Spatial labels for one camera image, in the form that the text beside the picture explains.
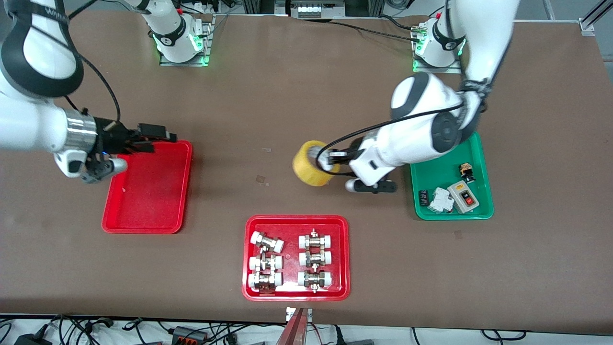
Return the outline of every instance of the robotic arm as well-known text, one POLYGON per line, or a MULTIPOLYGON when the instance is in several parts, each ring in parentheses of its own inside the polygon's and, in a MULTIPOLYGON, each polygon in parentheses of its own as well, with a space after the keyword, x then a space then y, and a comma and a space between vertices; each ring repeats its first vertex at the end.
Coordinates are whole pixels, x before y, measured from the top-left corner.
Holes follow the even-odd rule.
MULTIPOLYGON (((128 3, 143 15, 158 49, 171 62, 188 61, 202 50, 193 44, 195 21, 179 16, 170 0, 128 3)), ((55 106, 53 98, 71 94, 83 80, 63 1, 4 4, 13 23, 0 48, 0 149, 51 152, 67 177, 95 183, 127 169, 126 161, 114 155, 153 152, 153 141, 177 140, 163 126, 142 123, 129 130, 86 109, 55 106)))
POLYGON ((425 39, 429 49, 443 55, 466 37, 470 60, 460 90, 433 74, 417 73, 394 90, 393 124, 357 139, 347 150, 324 152, 321 158, 330 165, 351 167, 357 178, 347 181, 350 192, 394 192, 395 183, 386 176, 396 167, 443 156, 470 137, 511 41, 518 5, 519 0, 447 1, 425 39))

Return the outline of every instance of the cable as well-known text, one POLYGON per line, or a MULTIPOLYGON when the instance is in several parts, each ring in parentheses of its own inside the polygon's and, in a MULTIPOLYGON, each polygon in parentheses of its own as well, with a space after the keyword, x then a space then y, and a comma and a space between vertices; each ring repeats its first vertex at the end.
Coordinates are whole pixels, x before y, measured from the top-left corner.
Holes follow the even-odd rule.
POLYGON ((382 14, 380 16, 378 16, 377 18, 386 18, 389 19, 389 21, 391 21, 395 26, 398 26, 401 29, 405 29, 405 30, 409 30, 411 31, 411 27, 410 26, 406 26, 406 25, 402 25, 399 22, 396 21, 396 19, 394 19, 393 17, 386 15, 386 14, 382 14))
POLYGON ((235 6, 233 9, 231 9, 230 11, 224 13, 224 17, 219 21, 219 24, 215 24, 215 27, 213 28, 213 31, 211 31, 211 33, 208 34, 208 36, 211 36, 215 30, 217 30, 217 28, 219 28, 221 26, 221 24, 228 18, 228 15, 234 11, 236 11, 239 8, 239 6, 235 6))
POLYGON ((62 335, 62 324, 64 323, 64 317, 62 315, 59 316, 59 325, 58 325, 58 337, 59 337, 59 343, 62 345, 66 345, 66 342, 64 342, 64 336, 62 335))
POLYGON ((347 140, 349 138, 353 138, 354 136, 358 136, 358 135, 360 135, 362 133, 370 132, 370 131, 376 130, 377 128, 381 128, 381 127, 384 127, 384 126, 387 126, 387 125, 391 125, 393 123, 397 123, 397 122, 401 122, 401 121, 406 121, 406 120, 411 120, 412 118, 416 118, 416 117, 420 117, 420 116, 432 115, 432 114, 436 114, 436 113, 439 113, 439 112, 450 112, 450 111, 453 111, 453 110, 456 110, 456 109, 460 109, 463 106, 464 106, 464 102, 462 102, 462 103, 460 103, 460 104, 458 104, 456 106, 448 107, 448 108, 445 108, 445 109, 438 109, 438 110, 431 110, 431 111, 427 111, 427 112, 420 112, 420 113, 417 113, 417 114, 413 114, 413 115, 409 115, 409 116, 405 116, 405 117, 396 118, 394 120, 388 120, 388 121, 385 121, 385 122, 381 122, 381 123, 379 123, 377 125, 373 125, 373 126, 370 126, 370 127, 362 128, 361 130, 355 131, 353 133, 349 133, 346 136, 342 136, 342 137, 332 141, 330 144, 327 144, 326 146, 322 147, 321 150, 319 150, 319 152, 317 153, 317 156, 315 157, 315 165, 317 166, 317 168, 319 170, 324 171, 325 173, 330 174, 330 175, 334 175, 334 176, 354 176, 353 172, 347 172, 347 173, 346 172, 341 172, 341 173, 340 172, 339 173, 336 172, 336 173, 334 173, 332 171, 325 170, 321 166, 321 164, 319 163, 319 157, 327 149, 329 149, 332 146, 338 144, 339 142, 345 141, 345 140, 347 140))
POLYGON ((428 15, 428 17, 432 17, 432 16, 433 16, 434 14, 436 14, 438 11, 442 10, 442 9, 443 9, 443 7, 445 7, 445 5, 443 5, 443 6, 439 7, 439 8, 437 8, 437 9, 435 9, 435 10, 434 10, 434 12, 432 12, 432 13, 430 13, 430 15, 428 15))
POLYGON ((77 328, 78 328, 78 329, 81 331, 81 333, 80 333, 80 334, 79 334, 79 336, 77 337, 77 344, 78 344, 78 341, 79 341, 79 339, 81 338, 81 336, 82 336, 83 334, 85 334, 85 336, 88 338, 88 340, 89 340, 89 342, 90 342, 90 343, 94 343, 94 344, 96 344, 96 345, 100 345, 100 343, 98 343, 98 340, 94 339, 94 337, 92 337, 92 336, 91 336, 91 335, 90 335, 90 334, 89 334, 89 333, 88 333, 88 332, 87 332, 87 331, 86 331, 86 330, 83 328, 83 326, 81 326, 81 323, 80 323, 80 322, 76 322, 75 320, 73 320, 72 318, 67 317, 67 316, 65 316, 65 318, 66 318, 66 319, 68 319, 68 320, 70 320, 70 321, 71 321, 71 322, 72 322, 72 323, 73 323, 73 324, 74 324, 74 325, 75 325, 75 326, 76 326, 76 327, 77 327, 77 328))
POLYGON ((115 0, 100 0, 100 1, 104 1, 104 2, 108 2, 108 3, 114 3, 116 5, 121 5, 123 6, 123 8, 125 8, 126 10, 130 11, 131 9, 129 9, 126 5, 124 5, 122 2, 119 1, 115 1, 115 0))
MULTIPOLYGON (((25 21, 23 21, 21 18, 19 18, 17 16, 13 16, 13 17, 17 18, 17 20, 21 20, 23 23, 27 24, 25 21)), ((117 97, 115 96, 115 92, 113 92, 113 89, 111 88, 111 86, 107 82, 107 79, 102 75, 102 73, 100 73, 100 71, 98 71, 98 68, 96 68, 93 63, 91 63, 89 60, 87 60, 85 58, 85 56, 81 55, 75 48, 69 47, 64 42, 62 42, 59 39, 53 37, 52 35, 46 33, 43 29, 40 29, 40 28, 38 28, 38 27, 36 27, 34 25, 30 25, 30 24, 28 24, 28 25, 30 26, 30 28, 35 29, 36 31, 38 31, 39 33, 43 34, 47 38, 51 39, 53 42, 56 42, 57 44, 61 45, 65 49, 68 49, 70 52, 72 52, 78 58, 83 60, 83 62, 85 64, 87 64, 92 69, 92 71, 94 71, 94 73, 96 73, 98 78, 100 78, 100 80, 104 84, 104 87, 107 88, 107 91, 109 92, 111 98, 113 99, 113 103, 115 103, 115 109, 117 111, 117 118, 116 118, 115 122, 120 122, 121 121, 121 109, 119 107, 119 102, 117 101, 117 97)))
POLYGON ((163 324, 162 324, 160 321, 156 321, 156 322, 158 323, 158 325, 159 325, 160 327, 162 327, 162 329, 163 329, 163 330, 165 330, 166 332, 168 332, 168 334, 172 334, 171 332, 173 332, 173 331, 174 331, 174 328, 166 328, 166 327, 164 327, 164 325, 163 325, 163 324))
POLYGON ((64 98, 66 99, 66 101, 68 102, 68 104, 70 104, 70 106, 74 109, 74 110, 78 110, 77 106, 70 100, 70 97, 68 96, 64 96, 64 98))
POLYGON ((485 332, 486 330, 481 330, 481 334, 486 337, 488 340, 491 341, 498 341, 500 343, 500 345, 504 345, 505 341, 518 341, 518 340, 522 340, 526 337, 526 335, 528 334, 527 331, 519 331, 522 332, 522 334, 518 337, 515 338, 503 338, 502 336, 500 336, 500 333, 497 330, 490 330, 492 332, 494 332, 494 334, 496 334, 496 338, 491 337, 489 335, 487 335, 487 333, 485 332))
POLYGON ((204 12, 200 12, 200 11, 198 11, 197 9, 193 8, 193 7, 185 6, 183 3, 181 3, 181 1, 180 1, 180 0, 178 0, 178 1, 177 1, 177 0, 172 0, 172 2, 173 2, 173 3, 175 3, 175 4, 177 4, 177 5, 179 5, 180 7, 184 8, 184 9, 192 10, 192 11, 194 11, 195 13, 198 13, 198 14, 205 14, 204 12))
POLYGON ((419 40, 416 39, 416 38, 405 37, 405 36, 398 36, 398 35, 393 35, 393 34, 388 34, 388 33, 382 33, 380 31, 375 31, 375 30, 371 30, 371 29, 367 29, 367 28, 361 28, 359 26, 355 26, 355 25, 351 25, 351 24, 347 24, 347 23, 340 23, 339 21, 330 21, 329 23, 330 24, 347 26, 348 28, 366 31, 366 32, 372 33, 372 34, 377 34, 377 35, 382 35, 382 36, 387 36, 387 37, 397 38, 397 39, 404 39, 404 40, 411 41, 411 42, 419 42, 419 40))
POLYGON ((419 343, 419 340, 417 339, 417 333, 415 332, 415 327, 411 327, 411 331, 413 332, 413 338, 415 338, 415 343, 416 343, 417 345, 421 345, 421 344, 419 343))
POLYGON ((89 0, 88 2, 84 3, 81 7, 79 7, 78 9, 74 10, 71 14, 69 14, 68 15, 68 19, 73 19, 79 13, 83 12, 84 10, 86 10, 89 6, 95 4, 96 1, 98 1, 98 0, 89 0))
POLYGON ((70 339, 72 339, 72 335, 74 334, 74 332, 77 330, 77 326, 75 326, 74 324, 72 324, 72 330, 70 331, 70 333, 68 334, 68 338, 66 338, 66 344, 70 344, 70 339))
POLYGON ((0 330, 3 329, 4 327, 8 327, 8 329, 6 330, 6 333, 4 333, 4 335, 2 336, 2 338, 0 338, 0 344, 2 344, 2 342, 6 339, 6 337, 9 335, 11 328, 13 328, 13 325, 11 323, 8 324, 2 324, 0 325, 0 330))
POLYGON ((324 345, 324 342, 321 340, 321 335, 319 335, 319 330, 317 329, 317 327, 315 327, 315 324, 311 322, 311 326, 313 327, 313 330, 315 330, 315 334, 317 334, 317 338, 319 338, 320 345, 324 345))
POLYGON ((341 328, 338 325, 333 326, 337 329, 337 345, 347 345, 345 339, 343 338, 343 332, 341 332, 341 328))
POLYGON ((141 322, 143 322, 143 319, 141 319, 141 318, 138 318, 136 320, 132 320, 132 321, 126 323, 123 327, 121 327, 121 329, 124 330, 124 331, 131 331, 131 330, 136 329, 136 334, 139 336, 140 342, 143 343, 143 345, 145 345, 147 342, 145 342, 145 340, 143 339, 143 335, 140 334, 140 330, 139 330, 139 324, 141 322))
POLYGON ((34 339, 41 340, 45 338, 45 332, 47 331, 47 328, 49 327, 49 325, 51 325, 51 323, 53 323, 55 320, 61 320, 62 317, 63 316, 61 314, 55 315, 51 320, 49 320, 49 322, 41 326, 39 330, 36 331, 36 334, 34 335, 34 339))

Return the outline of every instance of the black cable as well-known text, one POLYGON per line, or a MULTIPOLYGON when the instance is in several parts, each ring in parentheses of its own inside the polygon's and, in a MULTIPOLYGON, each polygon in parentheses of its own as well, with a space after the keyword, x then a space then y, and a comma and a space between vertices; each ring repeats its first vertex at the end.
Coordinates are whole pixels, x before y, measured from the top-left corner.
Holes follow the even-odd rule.
POLYGON ((172 0, 172 3, 173 3, 175 6, 179 6, 179 7, 183 7, 184 9, 192 10, 192 11, 194 11, 194 12, 198 13, 198 14, 205 14, 205 13, 203 13, 203 12, 198 11, 198 10, 197 10, 197 9, 195 9, 195 8, 192 8, 192 7, 189 7, 189 6, 185 6, 183 3, 181 3, 181 1, 180 1, 180 0, 172 0))
POLYGON ((416 343, 417 345, 421 345, 421 344, 419 343, 419 340, 417 339, 417 333, 415 332, 415 327, 411 327, 411 331, 413 332, 413 338, 415 339, 415 343, 416 343))
POLYGON ((443 9, 443 7, 445 7, 445 5, 443 5, 443 6, 439 7, 439 8, 437 8, 437 9, 435 9, 435 10, 434 10, 434 12, 432 12, 432 13, 430 13, 430 14, 428 15, 428 17, 432 17, 432 16, 433 16, 434 14, 436 14, 438 11, 442 10, 442 9, 443 9))
POLYGON ((174 328, 166 328, 166 327, 164 327, 164 325, 160 321, 156 321, 156 322, 158 323, 158 325, 160 327, 162 327, 163 330, 168 332, 168 334, 172 334, 172 332, 175 330, 174 328))
POLYGON ((341 331, 341 328, 338 325, 333 326, 337 329, 337 345, 347 345, 345 339, 343 338, 343 332, 341 331))
POLYGON ((66 343, 64 342, 64 336, 62 335, 62 324, 63 323, 64 323, 64 316, 60 315, 59 316, 59 325, 58 325, 59 343, 62 344, 62 345, 66 345, 66 343))
POLYGON ((405 37, 405 36, 398 36, 398 35, 388 34, 388 33, 382 33, 380 31, 375 31, 375 30, 371 30, 371 29, 367 29, 367 28, 361 28, 360 26, 355 26, 355 25, 351 25, 351 24, 347 24, 347 23, 341 23, 339 21, 330 21, 329 23, 330 24, 347 26, 348 28, 352 28, 352 29, 356 29, 356 30, 362 30, 362 31, 366 31, 367 33, 377 34, 377 35, 381 35, 381 36, 387 36, 387 37, 397 38, 397 39, 404 39, 404 40, 411 41, 411 42, 419 42, 419 39, 416 39, 416 38, 405 37))
POLYGON ((34 335, 34 339, 40 340, 40 339, 45 338, 45 332, 47 332, 47 328, 49 327, 49 325, 51 325, 51 323, 53 323, 56 320, 61 320, 62 317, 63 316, 61 314, 55 315, 51 320, 49 320, 49 322, 41 326, 39 330, 36 331, 36 334, 34 335))
POLYGON ((405 117, 396 118, 394 120, 388 120, 388 121, 385 121, 385 122, 381 122, 381 123, 379 123, 377 125, 373 125, 373 126, 370 126, 370 127, 362 128, 361 130, 355 131, 353 133, 349 133, 346 136, 342 136, 342 137, 332 141, 330 144, 327 144, 326 146, 322 147, 319 150, 319 152, 317 153, 317 156, 315 157, 315 166, 317 166, 317 168, 319 170, 324 171, 325 173, 330 174, 330 175, 334 175, 334 176, 353 176, 353 172, 347 172, 347 173, 346 172, 341 172, 341 173, 340 172, 339 173, 336 172, 336 173, 334 173, 332 171, 325 170, 321 166, 321 164, 319 163, 319 157, 327 149, 329 149, 332 146, 338 144, 339 142, 345 141, 345 140, 347 140, 349 138, 353 138, 354 136, 358 136, 358 135, 360 135, 362 133, 370 132, 370 131, 376 130, 377 128, 381 128, 381 127, 384 127, 384 126, 387 126, 387 125, 391 125, 393 123, 397 123, 397 122, 400 122, 400 121, 411 120, 412 118, 416 118, 416 117, 420 117, 420 116, 432 115, 432 114, 436 114, 436 113, 439 113, 439 112, 450 112, 450 111, 453 111, 453 110, 456 110, 456 109, 460 109, 462 106, 464 106, 464 102, 462 102, 462 103, 460 103, 460 104, 458 104, 456 106, 448 107, 448 108, 445 108, 445 109, 438 109, 438 110, 431 110, 431 111, 427 111, 427 112, 420 112, 420 113, 417 113, 417 114, 413 114, 413 115, 409 115, 409 116, 405 116, 405 117))
POLYGON ((115 96, 115 92, 113 92, 113 89, 111 88, 111 86, 107 82, 107 79, 102 75, 102 73, 100 73, 100 71, 98 71, 98 68, 96 68, 93 63, 91 63, 89 60, 87 60, 85 58, 85 56, 81 55, 75 48, 69 47, 65 43, 61 42, 59 39, 57 39, 57 38, 53 37, 52 35, 46 33, 43 29, 40 29, 40 28, 38 28, 38 27, 36 27, 34 25, 30 25, 30 24, 28 24, 28 25, 30 26, 30 28, 35 29, 36 31, 38 31, 39 33, 43 34, 47 38, 51 39, 53 42, 56 42, 57 44, 61 45, 65 49, 68 49, 74 55, 76 55, 81 60, 83 60, 83 62, 86 65, 88 65, 92 69, 92 71, 94 71, 94 73, 96 73, 98 78, 100 78, 100 80, 102 81, 104 86, 107 88, 107 91, 109 92, 111 98, 113 99, 113 103, 115 103, 115 109, 117 110, 117 118, 116 118, 115 121, 116 122, 120 122, 121 121, 121 109, 119 107, 119 102, 117 101, 117 97, 115 96))
POLYGON ((90 343, 94 343, 96 345, 100 345, 100 343, 98 343, 98 340, 94 339, 94 337, 92 337, 86 330, 85 328, 83 328, 83 326, 81 326, 80 322, 76 322, 74 319, 72 319, 71 317, 68 316, 64 316, 67 320, 70 320, 72 322, 73 325, 75 325, 80 331, 81 333, 79 334, 79 336, 77 337, 77 344, 79 339, 81 338, 81 336, 83 334, 85 334, 85 336, 88 338, 90 343))
POLYGON ((224 14, 219 14, 219 15, 223 15, 224 17, 219 21, 219 23, 215 23, 215 27, 213 28, 213 31, 211 31, 208 35, 205 35, 205 37, 211 36, 215 32, 215 30, 217 30, 217 28, 221 27, 221 24, 223 24, 223 22, 225 20, 227 20, 228 17, 230 17, 230 13, 234 12, 237 9, 238 9, 238 6, 235 6, 233 9, 229 10, 228 12, 226 12, 224 14))
POLYGON ((147 345, 147 342, 145 342, 145 340, 143 339, 143 335, 140 334, 139 325, 136 324, 134 328, 136 328, 136 334, 139 336, 140 342, 143 343, 143 345, 147 345))
POLYGON ((4 335, 2 336, 2 338, 0 338, 0 344, 2 344, 2 342, 6 339, 6 337, 9 335, 11 328, 13 328, 13 325, 11 323, 7 323, 7 324, 2 324, 0 325, 0 330, 3 329, 4 327, 8 327, 8 329, 6 330, 6 333, 4 333, 4 335))
POLYGON ((69 14, 68 15, 68 19, 73 19, 79 13, 83 12, 84 10, 86 10, 89 6, 95 4, 96 1, 98 1, 98 0, 89 0, 88 2, 84 3, 81 7, 79 7, 78 9, 74 10, 71 14, 69 14))
POLYGON ((222 336, 221 338, 219 338, 219 339, 215 339, 215 341, 214 341, 214 342, 213 342, 213 340, 211 340, 211 343, 212 343, 212 344, 217 344, 217 342, 219 342, 220 340, 224 339, 225 337, 227 337, 227 336, 229 336, 229 335, 232 335, 232 334, 234 334, 234 333, 236 333, 236 332, 238 332, 238 331, 240 331, 240 330, 244 330, 245 328, 250 327, 250 326, 252 326, 252 325, 243 325, 243 326, 241 326, 241 327, 238 327, 238 328, 237 328, 237 329, 235 329, 234 331, 230 331, 228 334, 226 334, 226 335, 222 336))
POLYGON ((500 336, 500 333, 497 330, 488 330, 488 331, 492 331, 492 332, 494 332, 494 334, 496 334, 496 338, 494 338, 494 337, 491 337, 491 336, 487 335, 487 333, 485 331, 486 330, 481 330, 481 334, 484 337, 486 337, 488 340, 491 340, 491 341, 498 341, 500 343, 500 345, 504 345, 504 341, 518 341, 518 340, 522 340, 528 334, 527 331, 519 331, 519 332, 522 333, 520 336, 517 336, 515 338, 504 338, 504 337, 500 336))
POLYGON ((112 2, 112 3, 116 4, 116 5, 122 5, 123 8, 125 8, 128 11, 131 10, 126 5, 124 5, 122 2, 119 2, 119 1, 115 1, 115 0, 100 0, 100 1, 109 2, 109 3, 112 2))
POLYGON ((74 325, 74 323, 72 324, 72 330, 70 331, 70 333, 68 334, 68 338, 66 338, 66 344, 70 344, 70 340, 72 339, 72 335, 74 334, 74 332, 77 330, 77 326, 74 325))
POLYGON ((74 110, 78 110, 77 106, 70 100, 70 97, 68 96, 64 96, 64 98, 66 99, 66 101, 68 102, 68 104, 70 104, 70 106, 74 109, 74 110))
POLYGON ((146 344, 145 340, 143 339, 143 335, 140 334, 140 329, 139 329, 139 324, 143 322, 143 319, 138 318, 136 320, 132 320, 128 323, 126 323, 123 327, 121 327, 122 330, 124 331, 131 331, 131 330, 136 330, 136 334, 139 336, 140 342, 143 344, 146 344))
POLYGON ((219 340, 224 339, 225 337, 229 336, 230 334, 234 334, 235 332, 230 331, 230 328, 235 326, 235 324, 226 324, 226 327, 223 330, 219 330, 220 327, 217 327, 217 330, 214 332, 213 336, 211 337, 211 339, 207 340, 207 343, 213 343, 216 344, 219 340), (218 339, 218 336, 222 333, 224 333, 225 331, 227 331, 228 333, 224 336, 222 336, 221 338, 218 339))
POLYGON ((385 19, 388 19, 389 21, 391 21, 391 22, 392 22, 392 24, 394 24, 395 26, 398 26, 398 27, 399 27, 399 28, 401 28, 401 29, 405 29, 405 30, 409 30, 409 31, 411 30, 411 27, 410 27, 410 26, 402 25, 402 24, 400 24, 399 22, 397 22, 397 21, 396 21, 396 19, 394 19, 393 17, 388 16, 388 15, 386 15, 386 14, 382 14, 382 15, 378 16, 377 18, 385 18, 385 19))

